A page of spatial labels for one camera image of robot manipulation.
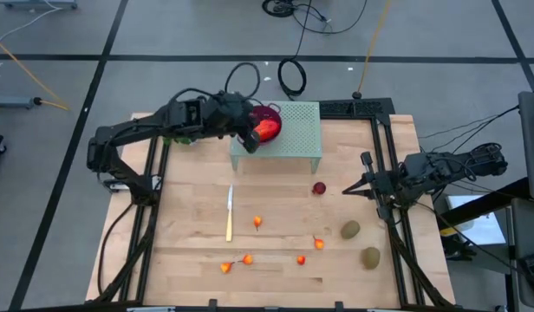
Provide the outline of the purple colander bowl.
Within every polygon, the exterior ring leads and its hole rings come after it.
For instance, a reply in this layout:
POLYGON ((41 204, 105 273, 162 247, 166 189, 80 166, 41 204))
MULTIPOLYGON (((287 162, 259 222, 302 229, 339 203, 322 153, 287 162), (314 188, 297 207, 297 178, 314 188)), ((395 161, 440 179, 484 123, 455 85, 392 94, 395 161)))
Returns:
MULTIPOLYGON (((257 116, 257 118, 259 120, 259 123, 260 123, 261 120, 264 120, 264 119, 276 120, 281 125, 281 129, 280 129, 279 134, 282 132, 283 121, 282 121, 282 117, 280 115, 281 108, 278 105, 276 105, 274 103, 271 103, 269 105, 257 105, 252 109, 252 113, 254 113, 257 116)), ((261 145, 266 145, 266 144, 272 142, 273 140, 270 140, 270 141, 267 141, 267 142, 261 142, 260 141, 259 145, 260 146, 261 145)))

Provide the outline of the knife with cream handle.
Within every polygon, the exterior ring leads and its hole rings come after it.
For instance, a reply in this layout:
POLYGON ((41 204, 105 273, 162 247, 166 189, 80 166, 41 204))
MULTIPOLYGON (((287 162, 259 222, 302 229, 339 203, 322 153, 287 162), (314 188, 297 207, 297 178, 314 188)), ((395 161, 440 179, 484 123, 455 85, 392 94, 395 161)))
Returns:
POLYGON ((233 185, 230 185, 227 196, 227 221, 225 231, 225 241, 230 242, 232 240, 232 207, 233 207, 233 185))

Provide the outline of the black diagonal stand beam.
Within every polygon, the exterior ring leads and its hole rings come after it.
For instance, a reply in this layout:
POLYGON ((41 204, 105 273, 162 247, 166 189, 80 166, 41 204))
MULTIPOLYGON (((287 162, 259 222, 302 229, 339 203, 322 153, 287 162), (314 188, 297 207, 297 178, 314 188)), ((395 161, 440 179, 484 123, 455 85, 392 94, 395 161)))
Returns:
POLYGON ((530 193, 530 184, 527 178, 519 179, 497 191, 491 191, 480 198, 440 214, 437 217, 439 230, 448 229, 451 225, 463 224, 505 208, 514 198, 534 200, 530 193))

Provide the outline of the mint green perforated metal shelf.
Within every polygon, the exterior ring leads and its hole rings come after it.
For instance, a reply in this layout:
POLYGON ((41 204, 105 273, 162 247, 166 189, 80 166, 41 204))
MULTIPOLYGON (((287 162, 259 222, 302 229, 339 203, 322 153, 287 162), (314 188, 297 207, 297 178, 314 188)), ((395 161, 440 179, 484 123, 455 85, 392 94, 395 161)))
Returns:
POLYGON ((320 108, 313 101, 273 101, 281 108, 282 132, 272 142, 261 145, 255 153, 247 153, 237 136, 231 140, 230 158, 234 172, 238 161, 252 158, 304 158, 310 160, 311 172, 316 173, 322 158, 322 129, 320 108))

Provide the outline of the left arm's black gripper body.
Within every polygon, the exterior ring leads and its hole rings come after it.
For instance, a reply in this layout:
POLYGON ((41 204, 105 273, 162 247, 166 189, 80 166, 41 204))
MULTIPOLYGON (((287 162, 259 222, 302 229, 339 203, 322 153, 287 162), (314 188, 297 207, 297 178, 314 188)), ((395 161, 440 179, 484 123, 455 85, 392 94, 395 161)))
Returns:
POLYGON ((245 111, 232 111, 231 131, 241 139, 241 145, 247 153, 254 153, 260 142, 260 136, 255 130, 259 120, 254 113, 245 111))

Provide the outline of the black perforated metal housing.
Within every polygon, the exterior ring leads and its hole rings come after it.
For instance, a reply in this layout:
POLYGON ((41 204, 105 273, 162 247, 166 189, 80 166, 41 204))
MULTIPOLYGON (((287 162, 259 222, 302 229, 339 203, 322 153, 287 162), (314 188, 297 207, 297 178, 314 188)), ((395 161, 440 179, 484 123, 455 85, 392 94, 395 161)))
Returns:
POLYGON ((364 119, 395 114, 391 98, 327 100, 319 102, 322 119, 364 119))

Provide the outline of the grey cabinet panel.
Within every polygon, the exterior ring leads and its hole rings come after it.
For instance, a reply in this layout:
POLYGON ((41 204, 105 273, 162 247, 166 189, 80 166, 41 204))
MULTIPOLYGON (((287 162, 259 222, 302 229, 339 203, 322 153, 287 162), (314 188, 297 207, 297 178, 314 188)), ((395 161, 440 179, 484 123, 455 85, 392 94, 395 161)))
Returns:
POLYGON ((519 115, 524 142, 524 155, 530 194, 534 198, 534 93, 518 94, 519 115))
POLYGON ((511 263, 513 303, 517 311, 534 312, 534 202, 515 198, 511 201, 511 263))

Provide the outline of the brown kiwi fruit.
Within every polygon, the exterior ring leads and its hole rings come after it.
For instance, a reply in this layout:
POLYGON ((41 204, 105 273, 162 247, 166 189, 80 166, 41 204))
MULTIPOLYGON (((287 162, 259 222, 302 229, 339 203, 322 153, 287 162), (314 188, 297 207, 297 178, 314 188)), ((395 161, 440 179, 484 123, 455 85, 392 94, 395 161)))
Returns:
POLYGON ((361 262, 366 270, 374 270, 380 260, 381 252, 375 247, 367 247, 361 252, 361 262))
POLYGON ((342 239, 351 239, 355 237, 361 230, 360 224, 355 220, 350 220, 344 224, 340 230, 342 239))

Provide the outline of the grey floor bar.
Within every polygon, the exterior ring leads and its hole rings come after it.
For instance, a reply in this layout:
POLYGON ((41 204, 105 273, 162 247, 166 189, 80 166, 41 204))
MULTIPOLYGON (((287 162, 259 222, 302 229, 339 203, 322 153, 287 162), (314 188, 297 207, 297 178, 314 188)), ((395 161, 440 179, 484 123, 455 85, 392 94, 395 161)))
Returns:
POLYGON ((34 99, 30 97, 0 95, 0 107, 31 109, 35 105, 34 99))

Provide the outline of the red orange mango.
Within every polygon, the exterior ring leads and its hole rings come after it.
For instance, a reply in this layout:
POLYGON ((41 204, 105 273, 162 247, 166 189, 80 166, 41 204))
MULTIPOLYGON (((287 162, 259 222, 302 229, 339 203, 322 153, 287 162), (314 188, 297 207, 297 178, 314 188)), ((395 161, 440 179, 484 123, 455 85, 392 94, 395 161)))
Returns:
POLYGON ((267 142, 275 139, 278 136, 280 129, 281 125, 276 120, 264 119, 254 128, 254 131, 259 135, 261 142, 267 142))

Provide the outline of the right arm's black gripper body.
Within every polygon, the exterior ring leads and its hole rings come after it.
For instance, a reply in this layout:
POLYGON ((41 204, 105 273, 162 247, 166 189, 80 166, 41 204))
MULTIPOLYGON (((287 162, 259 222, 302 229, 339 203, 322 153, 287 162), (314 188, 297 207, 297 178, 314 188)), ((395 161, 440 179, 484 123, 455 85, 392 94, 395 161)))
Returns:
POLYGON ((370 152, 361 154, 361 162, 365 166, 364 173, 373 173, 374 179, 369 184, 369 189, 376 195, 377 214, 382 220, 393 220, 393 204, 391 197, 394 195, 394 188, 386 171, 376 172, 373 168, 373 160, 370 152))

